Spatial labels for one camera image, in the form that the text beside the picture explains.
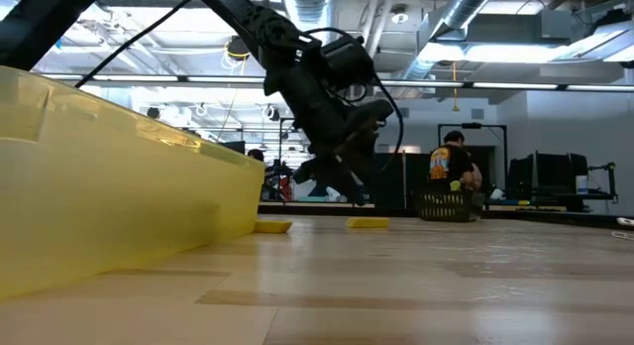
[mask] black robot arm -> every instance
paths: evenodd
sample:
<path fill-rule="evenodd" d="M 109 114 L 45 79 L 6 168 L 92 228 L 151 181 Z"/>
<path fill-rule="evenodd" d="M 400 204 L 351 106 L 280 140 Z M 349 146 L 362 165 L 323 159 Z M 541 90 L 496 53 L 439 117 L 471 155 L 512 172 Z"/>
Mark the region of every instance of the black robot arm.
<path fill-rule="evenodd" d="M 377 100 L 359 106 L 346 104 L 334 91 L 376 79 L 373 63 L 362 42 L 349 35 L 326 46 L 300 32 L 286 18 L 250 0 L 201 0 L 236 30 L 252 55 L 266 70 L 264 93 L 279 92 L 311 142 L 315 159 L 294 178 L 315 177 L 363 204 L 362 183 L 374 174 L 373 148 L 378 123 L 392 106 Z"/>
<path fill-rule="evenodd" d="M 0 64 L 31 69 L 94 1 L 21 1 L 0 22 Z M 201 1 L 242 38 L 266 71 L 264 93 L 281 94 L 295 117 L 294 127 L 310 141 L 315 158 L 302 165 L 295 180 L 314 177 L 363 204 L 353 174 L 364 184 L 373 177 L 376 130 L 393 106 L 384 100 L 353 106 L 336 94 L 377 80 L 362 42 L 339 32 L 339 39 L 322 46 L 311 37 L 315 32 L 300 32 L 286 18 L 250 0 Z"/>

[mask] man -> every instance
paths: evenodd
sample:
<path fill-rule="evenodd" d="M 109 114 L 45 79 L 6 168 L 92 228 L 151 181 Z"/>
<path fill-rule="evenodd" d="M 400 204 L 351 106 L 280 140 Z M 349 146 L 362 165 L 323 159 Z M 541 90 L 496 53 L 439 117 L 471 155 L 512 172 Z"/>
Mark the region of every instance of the man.
<path fill-rule="evenodd" d="M 482 173 L 479 172 L 479 168 L 477 167 L 476 163 L 474 163 L 474 156 L 472 156 L 472 154 L 470 152 L 467 152 L 467 154 L 469 155 L 469 160 L 472 163 L 472 167 L 474 167 L 474 171 L 473 171 L 473 175 L 474 175 L 473 191 L 479 191 L 482 188 Z"/>
<path fill-rule="evenodd" d="M 465 136 L 452 131 L 445 136 L 445 144 L 432 152 L 429 164 L 429 185 L 450 190 L 462 182 L 465 188 L 475 189 L 474 167 L 464 148 Z"/>
<path fill-rule="evenodd" d="M 264 163 L 264 153 L 259 149 L 250 150 L 247 157 L 251 157 L 257 161 Z"/>

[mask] wooden floor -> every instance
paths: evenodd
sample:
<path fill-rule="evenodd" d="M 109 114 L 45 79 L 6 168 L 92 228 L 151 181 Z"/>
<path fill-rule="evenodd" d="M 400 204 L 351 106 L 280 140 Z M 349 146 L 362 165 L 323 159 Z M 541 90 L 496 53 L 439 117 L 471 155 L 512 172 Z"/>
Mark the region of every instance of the wooden floor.
<path fill-rule="evenodd" d="M 294 221 L 4 301 L 0 344 L 634 344 L 634 242 L 608 230 Z"/>

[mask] ductwork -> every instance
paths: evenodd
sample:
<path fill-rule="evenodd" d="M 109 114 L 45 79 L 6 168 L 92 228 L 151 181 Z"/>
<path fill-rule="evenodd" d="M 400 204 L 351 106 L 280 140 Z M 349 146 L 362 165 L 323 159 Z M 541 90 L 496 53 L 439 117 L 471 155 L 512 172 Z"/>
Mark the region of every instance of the ductwork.
<path fill-rule="evenodd" d="M 376 13 L 376 6 L 378 6 L 378 0 L 370 0 L 368 2 L 368 14 L 366 17 L 366 23 L 362 31 L 362 37 L 364 37 L 364 45 L 368 46 L 368 38 L 370 37 L 370 29 L 372 29 L 372 23 L 374 22 L 374 14 Z"/>
<path fill-rule="evenodd" d="M 374 58 L 374 54 L 376 54 L 376 49 L 378 48 L 378 42 L 380 41 L 381 35 L 383 35 L 383 28 L 385 28 L 385 23 L 387 22 L 387 16 L 392 9 L 392 3 L 394 0 L 384 0 L 383 8 L 380 13 L 380 17 L 378 18 L 378 22 L 376 23 L 376 30 L 372 34 L 372 39 L 370 43 L 367 45 L 368 55 L 370 58 Z"/>
<path fill-rule="evenodd" d="M 459 41 L 467 35 L 467 25 L 476 17 L 477 13 L 489 0 L 447 0 L 447 4 L 438 11 L 427 15 L 423 20 L 419 48 L 421 51 L 427 43 L 434 38 L 443 36 L 445 40 Z M 423 79 L 436 61 L 425 60 L 424 57 L 416 57 L 414 61 L 401 74 L 403 79 Z M 397 98 L 402 98 L 411 91 L 406 88 L 398 88 L 392 91 Z"/>
<path fill-rule="evenodd" d="M 453 30 L 460 30 L 476 17 L 489 0 L 447 0 L 442 22 Z"/>
<path fill-rule="evenodd" d="M 301 31 L 332 27 L 335 21 L 335 0 L 283 0 L 288 18 Z M 321 33 L 315 37 L 324 43 L 332 40 L 332 34 Z"/>

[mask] black basket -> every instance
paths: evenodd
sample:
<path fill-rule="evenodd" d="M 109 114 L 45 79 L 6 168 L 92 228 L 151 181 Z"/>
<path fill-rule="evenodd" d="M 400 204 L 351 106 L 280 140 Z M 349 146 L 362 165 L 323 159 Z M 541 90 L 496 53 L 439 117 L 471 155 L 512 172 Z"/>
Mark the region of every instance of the black basket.
<path fill-rule="evenodd" d="M 472 191 L 425 191 L 417 202 L 418 216 L 427 221 L 470 222 L 480 219 L 484 194 Z"/>

